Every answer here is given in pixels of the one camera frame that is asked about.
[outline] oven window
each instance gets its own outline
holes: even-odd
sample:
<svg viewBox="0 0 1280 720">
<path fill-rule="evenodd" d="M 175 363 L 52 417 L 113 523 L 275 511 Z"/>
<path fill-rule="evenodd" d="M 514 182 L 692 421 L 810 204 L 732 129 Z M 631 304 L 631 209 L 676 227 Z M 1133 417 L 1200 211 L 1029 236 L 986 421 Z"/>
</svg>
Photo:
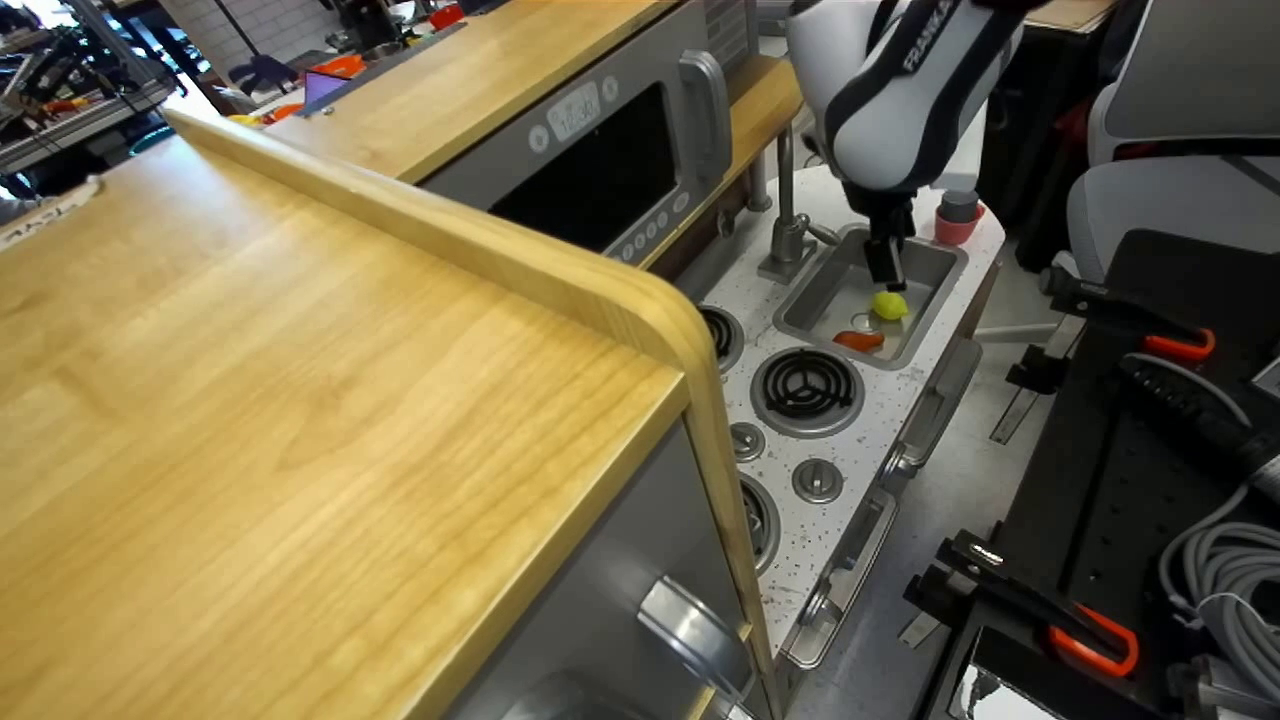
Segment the oven window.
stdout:
<svg viewBox="0 0 1280 720">
<path fill-rule="evenodd" d="M 605 254 L 671 187 L 663 88 L 653 85 L 488 211 Z"/>
</svg>

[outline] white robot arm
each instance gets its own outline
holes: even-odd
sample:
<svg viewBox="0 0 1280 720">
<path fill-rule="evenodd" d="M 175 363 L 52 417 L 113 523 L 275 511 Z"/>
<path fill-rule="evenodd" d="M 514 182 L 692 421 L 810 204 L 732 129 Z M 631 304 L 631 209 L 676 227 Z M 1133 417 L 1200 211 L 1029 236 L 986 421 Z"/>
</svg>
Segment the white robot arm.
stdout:
<svg viewBox="0 0 1280 720">
<path fill-rule="evenodd" d="M 900 287 L 913 194 L 952 162 L 1043 0 L 794 0 L 787 47 L 849 204 L 871 220 L 871 275 Z"/>
</svg>

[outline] metal cabinet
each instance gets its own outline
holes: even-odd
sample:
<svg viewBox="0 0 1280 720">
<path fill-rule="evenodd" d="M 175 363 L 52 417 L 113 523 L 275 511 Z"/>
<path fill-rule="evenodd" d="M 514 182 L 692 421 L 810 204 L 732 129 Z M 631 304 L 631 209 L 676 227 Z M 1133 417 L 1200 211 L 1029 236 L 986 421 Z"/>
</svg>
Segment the metal cabinet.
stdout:
<svg viewBox="0 0 1280 720">
<path fill-rule="evenodd" d="M 715 689 L 761 715 L 742 609 L 682 429 L 558 570 L 452 715 L 686 715 Z"/>
</svg>

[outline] wood grain surface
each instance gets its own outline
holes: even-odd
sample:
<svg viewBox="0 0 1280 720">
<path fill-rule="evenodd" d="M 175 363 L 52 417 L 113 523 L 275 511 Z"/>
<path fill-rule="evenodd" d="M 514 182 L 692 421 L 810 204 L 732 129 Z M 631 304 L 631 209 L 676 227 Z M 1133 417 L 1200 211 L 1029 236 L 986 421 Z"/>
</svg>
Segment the wood grain surface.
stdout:
<svg viewBox="0 0 1280 720">
<path fill-rule="evenodd" d="M 330 114 L 291 117 L 270 138 L 408 185 L 601 62 L 671 0 L 506 0 L 416 54 Z"/>
<path fill-rule="evenodd" d="M 183 138 L 219 157 L 299 187 L 302 195 L 343 209 L 387 236 L 398 236 L 455 270 L 468 270 L 499 287 L 512 287 L 568 321 L 580 321 L 618 345 L 638 348 L 682 372 L 692 450 L 711 498 L 715 530 L 727 549 L 732 576 L 742 596 L 757 670 L 771 670 L 761 579 L 748 541 L 742 498 L 732 464 L 727 414 L 720 392 L 720 368 L 711 356 L 708 325 L 701 314 L 663 280 L 601 261 L 573 245 L 554 245 L 538 233 L 506 224 L 499 216 L 452 204 L 442 195 L 408 187 L 390 176 L 294 153 L 270 138 L 240 126 L 202 122 L 193 114 L 167 117 Z"/>
<path fill-rule="evenodd" d="M 0 256 L 2 715 L 432 715 L 708 403 L 411 242 L 175 140 Z"/>
</svg>

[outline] laboratory floor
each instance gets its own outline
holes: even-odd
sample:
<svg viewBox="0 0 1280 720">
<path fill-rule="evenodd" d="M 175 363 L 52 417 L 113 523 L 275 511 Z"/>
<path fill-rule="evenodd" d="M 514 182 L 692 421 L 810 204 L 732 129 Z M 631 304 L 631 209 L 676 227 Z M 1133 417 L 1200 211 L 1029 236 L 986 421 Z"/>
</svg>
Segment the laboratory floor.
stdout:
<svg viewBox="0 0 1280 720">
<path fill-rule="evenodd" d="M 981 372 L 936 457 L 900 498 L 892 541 L 867 576 L 857 617 L 838 632 L 827 663 L 798 686 L 787 715 L 903 720 L 916 711 L 931 663 L 942 651 L 942 632 L 926 636 L 918 649 L 896 640 L 913 620 L 903 588 L 926 570 L 942 537 L 958 530 L 993 532 L 1006 511 L 1051 402 L 1039 402 L 1006 445 L 986 442 L 986 432 L 1011 395 L 1011 385 L 1005 385 L 1006 363 L 1015 363 L 1029 336 L 1051 321 L 1054 314 L 1039 297 L 1039 280 L 1011 261 L 1011 249 L 1005 249 L 997 297 L 981 321 Z"/>
</svg>

